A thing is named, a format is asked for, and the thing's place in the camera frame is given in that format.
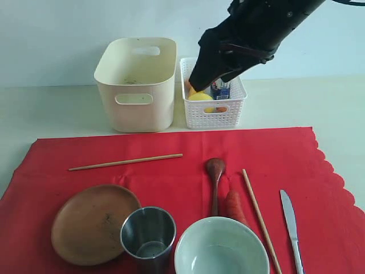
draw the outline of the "white ceramic bowl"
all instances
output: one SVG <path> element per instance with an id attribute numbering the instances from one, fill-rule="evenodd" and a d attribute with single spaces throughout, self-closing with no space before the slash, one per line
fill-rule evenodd
<path id="1" fill-rule="evenodd" d="M 260 239 L 245 225 L 225 217 L 193 223 L 175 250 L 177 274 L 269 274 Z"/>

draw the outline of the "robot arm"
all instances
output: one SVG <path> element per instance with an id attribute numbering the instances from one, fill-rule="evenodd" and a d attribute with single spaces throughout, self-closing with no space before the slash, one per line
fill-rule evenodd
<path id="1" fill-rule="evenodd" d="M 201 91 L 218 78 L 228 82 L 272 60 L 281 41 L 324 1 L 233 0 L 230 16 L 199 40 L 190 84 Z"/>

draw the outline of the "table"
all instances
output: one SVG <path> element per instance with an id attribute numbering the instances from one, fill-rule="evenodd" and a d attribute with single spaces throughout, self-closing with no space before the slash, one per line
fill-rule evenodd
<path id="1" fill-rule="evenodd" d="M 365 209 L 365 75 L 243 80 L 248 92 L 237 128 L 313 126 L 319 149 Z M 186 127 L 181 86 L 174 121 Z M 37 138 L 119 134 L 110 128 L 96 86 L 0 88 L 0 195 Z"/>

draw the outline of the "red tablecloth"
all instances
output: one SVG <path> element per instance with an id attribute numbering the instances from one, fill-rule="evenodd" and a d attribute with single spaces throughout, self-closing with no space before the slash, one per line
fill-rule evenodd
<path id="1" fill-rule="evenodd" d="M 212 157 L 226 161 L 221 199 L 230 188 L 237 190 L 250 227 L 263 239 L 241 175 L 247 170 L 283 273 L 295 273 L 295 265 L 280 189 L 293 202 L 306 273 L 365 273 L 365 214 L 317 146 L 311 128 L 39 139 L 0 201 L 0 273 L 136 273 L 126 254 L 97 267 L 64 262 L 50 242 L 55 214 L 85 188 L 118 184 L 132 190 L 142 206 L 169 211 L 179 239 L 190 224 L 209 216 L 211 185 L 204 162 Z M 184 157 L 67 171 L 175 153 Z M 174 273 L 173 256 L 169 273 Z"/>

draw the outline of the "stainless steel cup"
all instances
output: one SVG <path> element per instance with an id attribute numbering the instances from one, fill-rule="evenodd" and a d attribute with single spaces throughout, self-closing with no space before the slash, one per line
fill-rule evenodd
<path id="1" fill-rule="evenodd" d="M 124 250 L 134 257 L 142 273 L 164 273 L 176 237 L 171 215 L 159 207 L 143 207 L 128 216 L 120 230 Z"/>

